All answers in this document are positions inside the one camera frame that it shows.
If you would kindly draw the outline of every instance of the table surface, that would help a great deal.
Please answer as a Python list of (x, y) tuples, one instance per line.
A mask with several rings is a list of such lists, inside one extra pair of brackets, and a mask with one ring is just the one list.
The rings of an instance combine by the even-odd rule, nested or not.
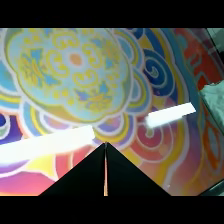
[[(224, 138), (198, 93), (224, 77), (205, 29), (13, 28), (0, 44), (0, 144), (83, 125), (95, 135), (69, 153), (0, 162), (0, 195), (39, 195), (105, 141), (171, 195), (224, 177)], [(188, 102), (195, 113), (147, 125)]]

